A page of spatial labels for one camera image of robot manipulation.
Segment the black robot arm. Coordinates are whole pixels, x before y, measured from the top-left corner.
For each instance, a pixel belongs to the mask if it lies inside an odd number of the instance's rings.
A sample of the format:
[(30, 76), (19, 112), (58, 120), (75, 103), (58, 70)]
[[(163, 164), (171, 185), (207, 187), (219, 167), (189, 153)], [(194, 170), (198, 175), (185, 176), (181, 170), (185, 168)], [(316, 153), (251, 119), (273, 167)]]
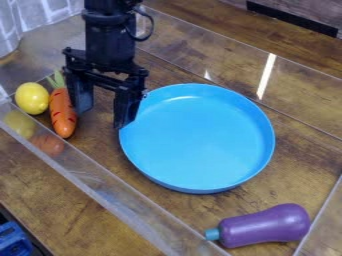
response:
[(115, 92), (114, 127), (123, 128), (136, 117), (145, 96), (149, 70), (135, 62), (135, 43), (151, 35), (136, 36), (136, 13), (143, 0), (84, 0), (86, 49), (63, 49), (63, 72), (78, 114), (94, 107), (94, 87)]

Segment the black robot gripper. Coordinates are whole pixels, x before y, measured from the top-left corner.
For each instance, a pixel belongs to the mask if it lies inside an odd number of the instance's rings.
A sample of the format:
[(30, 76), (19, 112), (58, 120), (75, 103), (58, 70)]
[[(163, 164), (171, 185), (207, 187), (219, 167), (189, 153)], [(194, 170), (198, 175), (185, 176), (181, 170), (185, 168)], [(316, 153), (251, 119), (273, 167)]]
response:
[(136, 118), (145, 98), (149, 71), (135, 62), (135, 44), (150, 36), (136, 36), (134, 12), (84, 11), (86, 49), (67, 47), (66, 83), (78, 115), (94, 107), (94, 85), (118, 91), (114, 99), (114, 127), (122, 129)]

